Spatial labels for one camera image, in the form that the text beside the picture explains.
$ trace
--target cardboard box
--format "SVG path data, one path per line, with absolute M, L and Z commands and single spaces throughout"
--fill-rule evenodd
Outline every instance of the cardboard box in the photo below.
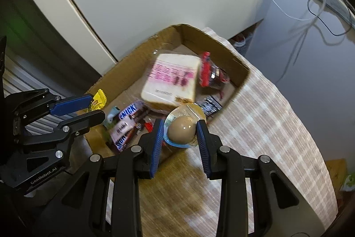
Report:
M 104 91 L 107 97 L 106 113 L 114 105 L 123 109 L 134 100 L 132 92 L 142 85 L 140 79 L 150 64 L 153 52 L 159 49 L 174 50 L 182 45 L 198 55 L 209 51 L 211 60 L 226 71 L 236 88 L 228 100 L 238 93 L 249 74 L 247 66 L 218 41 L 186 24 L 172 25 L 147 39 L 99 79 L 88 93 L 94 95 L 98 89 Z M 85 137 L 93 153 L 109 157 L 113 153 L 105 144 L 103 132 L 104 127 L 99 125 L 91 128 Z

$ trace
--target egg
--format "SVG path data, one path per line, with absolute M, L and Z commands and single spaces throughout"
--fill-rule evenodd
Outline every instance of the egg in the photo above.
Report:
M 190 116 L 178 117 L 168 127 L 168 138 L 176 144 L 190 143 L 195 134 L 196 121 Z

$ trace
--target pink label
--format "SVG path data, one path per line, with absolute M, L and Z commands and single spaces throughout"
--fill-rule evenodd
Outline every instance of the pink label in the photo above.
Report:
M 186 86 L 190 79 L 195 78 L 195 72 L 191 67 L 173 65 L 157 60 L 148 75 L 148 79 L 154 83 L 169 83 Z

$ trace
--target packaged bread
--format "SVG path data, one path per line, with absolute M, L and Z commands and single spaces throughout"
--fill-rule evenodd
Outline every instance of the packaged bread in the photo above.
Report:
M 142 100 L 152 110 L 165 112 L 195 102 L 200 63 L 193 55 L 158 55 L 141 92 Z

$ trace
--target striped surface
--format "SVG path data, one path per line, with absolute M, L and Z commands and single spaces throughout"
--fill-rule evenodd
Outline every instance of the striped surface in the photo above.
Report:
M 25 71 L 19 64 L 11 60 L 8 56 L 5 56 L 5 73 L 2 77 L 4 84 L 5 97 L 9 94 L 23 92 L 26 90 L 35 90 L 40 88 L 47 88 L 47 86 L 41 83 L 39 80 Z M 62 96 L 49 88 L 52 94 Z M 33 122 L 26 126 L 26 129 L 33 135 L 41 135 L 45 133 L 53 132 L 53 128 L 58 125 L 59 122 L 69 119 L 76 114 L 64 115 L 61 117 L 47 115 L 36 122 Z
M 287 100 L 258 69 L 214 31 L 206 28 L 204 32 L 227 47 L 251 71 L 209 131 L 241 155 L 269 155 L 328 228 L 336 217 L 337 202 L 324 160 L 311 135 Z M 252 232 L 250 186 L 247 191 Z M 180 151 L 159 167 L 153 180 L 140 181 L 144 236 L 215 236 L 220 192 L 220 181 L 209 181 L 203 173 L 198 147 Z

